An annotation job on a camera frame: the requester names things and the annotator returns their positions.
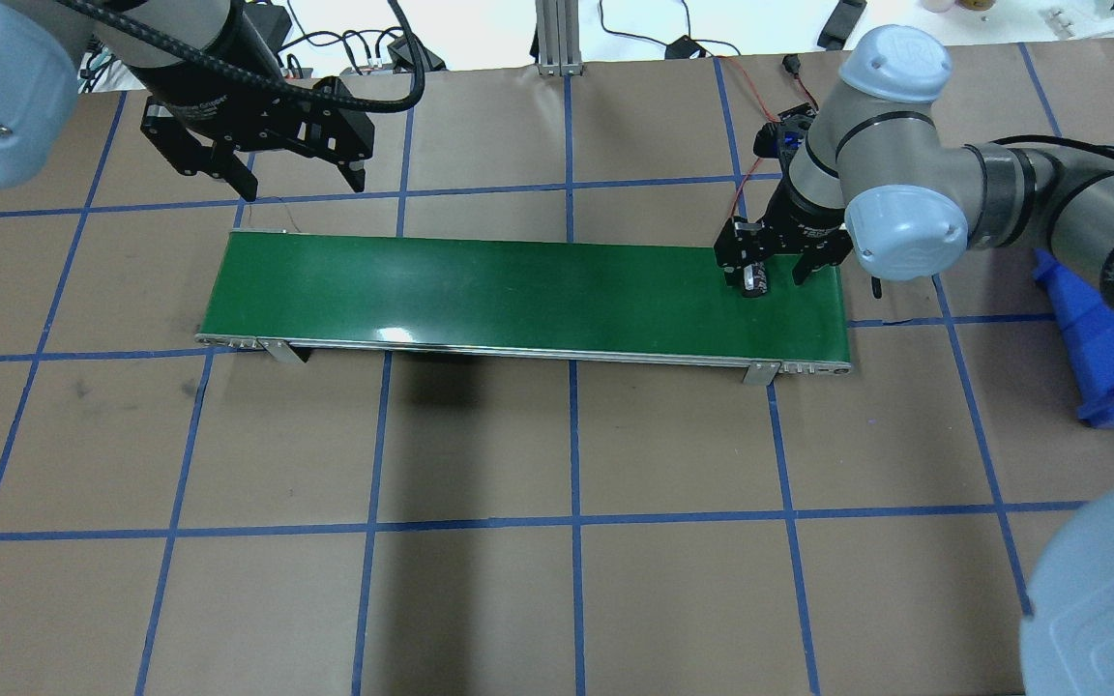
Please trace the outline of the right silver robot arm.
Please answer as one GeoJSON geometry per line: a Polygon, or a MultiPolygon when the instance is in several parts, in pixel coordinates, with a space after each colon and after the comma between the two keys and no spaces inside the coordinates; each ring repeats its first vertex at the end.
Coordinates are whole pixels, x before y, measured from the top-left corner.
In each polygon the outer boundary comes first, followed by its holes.
{"type": "MultiPolygon", "coordinates": [[[[791,155],[755,223],[733,216],[719,267],[747,297],[762,265],[799,256],[792,278],[849,256],[878,280],[949,269],[969,249],[1044,249],[1114,314],[1114,145],[1020,135],[942,145],[931,114],[952,57],[905,24],[867,31],[791,155]]],[[[1062,526],[1029,585],[1018,627],[1027,695],[1114,695],[1114,492],[1062,526]]]]}

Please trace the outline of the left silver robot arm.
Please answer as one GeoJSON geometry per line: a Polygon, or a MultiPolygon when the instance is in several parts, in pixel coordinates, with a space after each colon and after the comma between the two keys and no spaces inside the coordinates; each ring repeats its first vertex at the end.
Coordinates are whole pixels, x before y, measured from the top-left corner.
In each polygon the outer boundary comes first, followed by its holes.
{"type": "Polygon", "coordinates": [[[332,164],[354,192],[367,188],[374,124],[364,112],[313,101],[349,96],[335,76],[296,97],[278,94],[281,40],[248,3],[106,1],[104,8],[257,73],[265,85],[234,82],[53,1],[0,1],[0,189],[43,170],[74,112],[76,71],[92,37],[149,92],[143,136],[178,175],[225,182],[253,200],[258,182],[242,154],[289,151],[332,164]]]}

